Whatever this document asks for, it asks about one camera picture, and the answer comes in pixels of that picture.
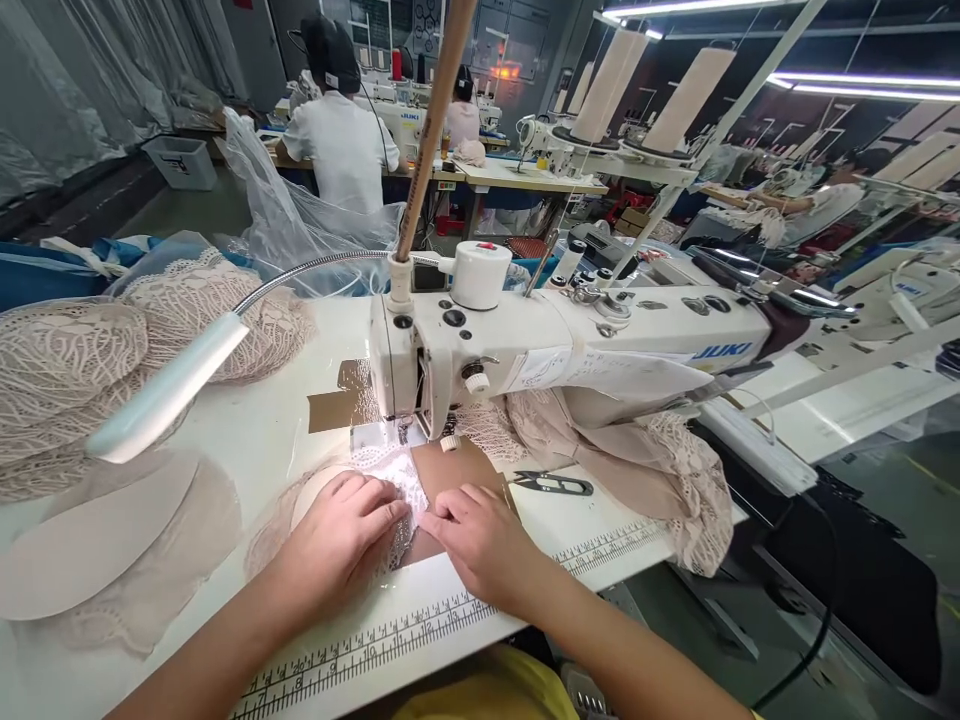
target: fabric piece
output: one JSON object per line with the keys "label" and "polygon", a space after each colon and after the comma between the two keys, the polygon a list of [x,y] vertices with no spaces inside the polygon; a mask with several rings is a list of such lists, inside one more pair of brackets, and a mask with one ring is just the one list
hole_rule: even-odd
{"label": "fabric piece", "polygon": [[495,468],[515,465],[530,457],[507,417],[502,397],[463,405],[455,415],[457,433],[470,438]]}
{"label": "fabric piece", "polygon": [[[57,498],[47,518],[141,479],[168,453],[145,453],[125,465],[100,465]],[[201,584],[239,539],[240,505],[231,480],[202,457],[193,483],[160,537],[116,581],[65,613],[37,620],[72,650],[119,645],[146,657]]]}
{"label": "fabric piece", "polygon": [[0,428],[33,427],[89,402],[146,352],[146,317],[110,298],[55,300],[3,313]]}
{"label": "fabric piece", "polygon": [[[151,447],[159,447],[177,431],[191,406],[177,416]],[[86,441],[86,437],[82,437],[68,445],[0,465],[0,505],[53,495],[73,487],[98,469],[115,467],[87,457]]]}
{"label": "fabric piece", "polygon": [[[163,273],[131,282],[120,297],[147,317],[149,349],[143,365],[154,369],[166,365],[260,285],[256,273],[241,270],[216,248],[207,248],[196,260],[175,260]],[[303,302],[282,287],[255,303],[243,322],[250,332],[211,382],[248,383],[269,377],[292,360],[314,332]]]}
{"label": "fabric piece", "polygon": [[294,160],[313,161],[322,200],[363,214],[383,207],[380,169],[400,162],[383,121],[332,90],[293,111],[283,144]]}
{"label": "fabric piece", "polygon": [[781,249],[797,248],[805,240],[823,232],[856,208],[863,196],[863,189],[853,183],[833,185],[809,195],[813,200],[813,207],[787,218]]}
{"label": "fabric piece", "polygon": [[460,147],[464,140],[480,141],[480,108],[473,103],[454,100],[447,105],[446,127],[450,131],[450,147]]}
{"label": "fabric piece", "polygon": [[579,463],[621,503],[670,521],[682,567],[712,576],[733,538],[733,511],[716,453],[674,413],[586,429],[557,390],[507,396],[517,434],[545,469]]}
{"label": "fabric piece", "polygon": [[287,487],[261,519],[259,529],[247,547],[244,559],[244,573],[252,580],[263,570],[290,537],[294,508],[304,485],[317,473],[332,465],[356,468],[358,471],[392,482],[400,497],[410,505],[410,514],[398,526],[390,552],[378,575],[400,566],[401,559],[413,539],[417,524],[416,518],[427,509],[427,498],[417,475],[410,450],[399,445],[366,447],[354,453],[340,452],[327,458],[317,468],[304,473],[296,482]]}

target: black hat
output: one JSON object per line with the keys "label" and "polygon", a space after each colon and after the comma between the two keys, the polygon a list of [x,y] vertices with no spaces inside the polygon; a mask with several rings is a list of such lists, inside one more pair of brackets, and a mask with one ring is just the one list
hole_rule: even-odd
{"label": "black hat", "polygon": [[317,11],[300,21],[300,35],[314,76],[344,95],[360,92],[360,66],[343,23],[334,23]]}

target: white shirt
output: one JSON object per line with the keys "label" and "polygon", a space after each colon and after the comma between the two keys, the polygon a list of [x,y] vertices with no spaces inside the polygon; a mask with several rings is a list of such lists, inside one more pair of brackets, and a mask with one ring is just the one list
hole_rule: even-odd
{"label": "white shirt", "polygon": [[383,207],[380,168],[400,161],[383,122],[332,90],[293,111],[283,144],[294,160],[313,160],[321,200],[364,215]]}
{"label": "white shirt", "polygon": [[863,189],[853,183],[832,185],[810,197],[813,207],[787,216],[787,231],[781,249],[796,248],[853,210],[863,200]]}
{"label": "white shirt", "polygon": [[480,108],[473,103],[454,100],[447,105],[447,127],[450,149],[456,150],[463,140],[480,139]]}

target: measuring tape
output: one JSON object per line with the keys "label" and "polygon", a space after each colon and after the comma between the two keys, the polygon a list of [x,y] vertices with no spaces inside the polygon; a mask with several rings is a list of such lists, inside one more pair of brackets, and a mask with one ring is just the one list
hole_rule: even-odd
{"label": "measuring tape", "polygon": [[[636,520],[553,555],[574,577],[642,549],[666,536],[663,522]],[[499,610],[462,591],[257,675],[231,720],[260,720],[293,707],[404,655],[439,642]]]}

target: hand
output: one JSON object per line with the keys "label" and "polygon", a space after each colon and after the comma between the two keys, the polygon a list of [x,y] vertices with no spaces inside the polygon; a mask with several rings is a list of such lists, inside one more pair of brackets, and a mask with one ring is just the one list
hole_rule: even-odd
{"label": "hand", "polygon": [[257,581],[297,630],[329,619],[367,586],[409,512],[392,483],[342,472],[320,491]]}
{"label": "hand", "polygon": [[526,622],[534,623],[557,584],[571,579],[487,488],[463,485],[440,493],[420,527],[443,545],[471,594]]}

